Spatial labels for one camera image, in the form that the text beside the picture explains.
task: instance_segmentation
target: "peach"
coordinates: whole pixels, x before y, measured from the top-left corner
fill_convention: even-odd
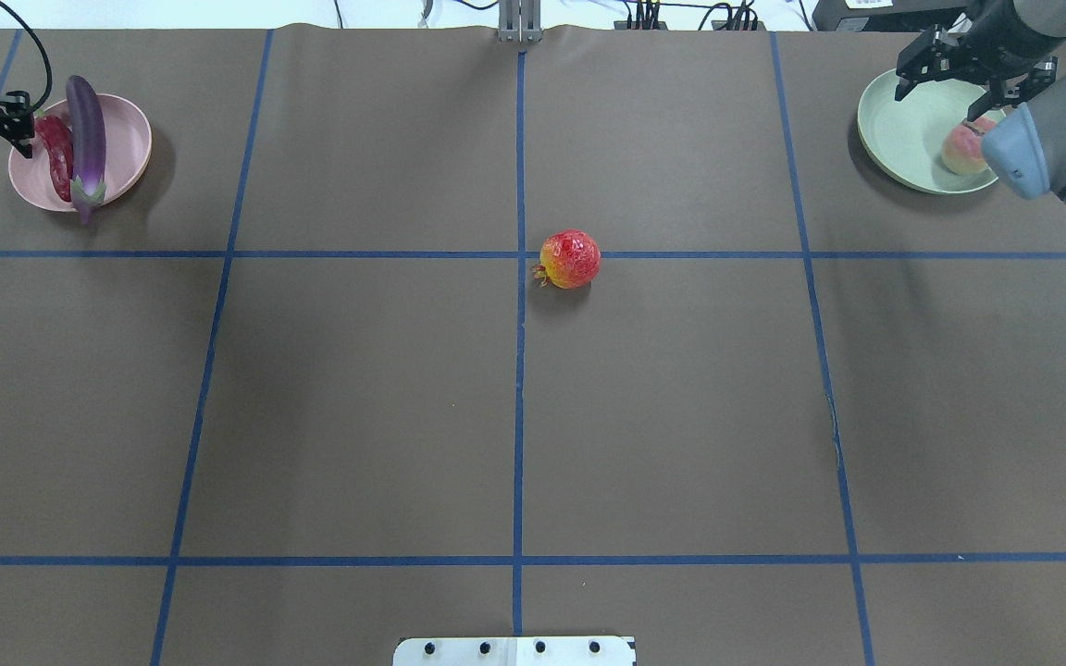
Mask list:
[[[972,176],[986,168],[985,157],[981,155],[981,137],[998,125],[988,117],[979,117],[974,121],[964,121],[953,127],[948,137],[943,140],[940,157],[949,170],[959,176]]]

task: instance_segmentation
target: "light blue gripper part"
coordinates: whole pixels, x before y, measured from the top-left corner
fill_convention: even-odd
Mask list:
[[[999,180],[1011,185],[1023,199],[1033,199],[1050,191],[1048,158],[1035,129],[1035,119],[1028,104],[1020,104],[1013,114],[998,123],[981,140],[982,156]]]

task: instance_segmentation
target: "pomegranate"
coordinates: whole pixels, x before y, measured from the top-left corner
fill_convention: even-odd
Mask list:
[[[533,277],[542,286],[553,282],[563,290],[574,290],[595,279],[600,273],[603,254],[592,237],[576,228],[554,233],[542,245],[542,262],[533,270]]]

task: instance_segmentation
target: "purple eggplant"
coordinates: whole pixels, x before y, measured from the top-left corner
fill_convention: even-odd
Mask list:
[[[81,224],[106,202],[106,118],[88,81],[68,77],[65,87],[72,118],[72,207]]]

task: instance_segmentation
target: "cable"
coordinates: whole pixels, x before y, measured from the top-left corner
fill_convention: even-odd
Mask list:
[[[635,0],[633,30],[661,30],[661,3],[659,1]]]
[[[660,4],[661,7],[690,7],[691,10],[708,10],[710,4],[692,4],[692,3],[653,3]]]
[[[723,30],[742,30],[742,31],[753,31],[759,29],[759,14],[752,9],[754,0],[746,0],[744,3],[738,5],[734,10],[734,16],[731,20],[727,21],[727,25],[723,26]]]
[[[478,10],[479,12],[483,12],[485,10],[490,10],[490,9],[495,7],[497,4],[500,3],[500,0],[496,0],[495,3],[486,4],[486,5],[483,5],[483,7],[480,7],[480,5],[469,3],[467,0],[455,0],[455,1],[456,1],[456,3],[466,5],[467,7],[471,7],[473,10]]]
[[[804,12],[804,0],[796,0],[801,4],[801,18],[804,21],[804,27],[809,29],[809,32],[817,32],[815,27],[812,27],[812,22],[809,21],[809,14]]]
[[[11,14],[11,17],[13,17],[14,20],[18,21],[18,25],[22,26],[22,29],[25,29],[27,35],[29,35],[29,37],[31,37],[31,40],[35,43],[35,47],[37,47],[38,49],[38,56],[41,56],[41,59],[44,61],[44,72],[46,72],[47,83],[44,85],[44,94],[38,97],[38,101],[35,101],[34,104],[29,107],[29,109],[16,111],[16,113],[13,114],[0,113],[0,119],[25,118],[27,116],[34,114],[35,111],[42,109],[42,107],[44,105],[44,101],[47,101],[47,97],[50,96],[50,94],[52,93],[52,63],[48,62],[47,51],[44,50],[43,44],[38,42],[38,37],[35,37],[35,32],[31,30],[31,27],[27,25],[25,20],[22,20],[22,17],[20,17],[16,12],[14,12],[12,7],[7,7],[7,4],[5,4],[3,0],[0,0],[0,7],[3,7],[5,12]]]
[[[729,25],[729,22],[731,22],[731,12],[733,11],[733,7],[731,7],[731,4],[730,3],[715,3],[714,5],[712,5],[712,7],[706,10],[706,16],[701,17],[701,22],[699,22],[699,25],[698,25],[698,30],[699,31],[701,31],[701,29],[704,29],[704,27],[706,27],[706,20],[708,20],[708,18],[710,18],[710,14],[713,14],[714,10],[717,10],[720,7],[725,7],[726,9],[726,23]]]

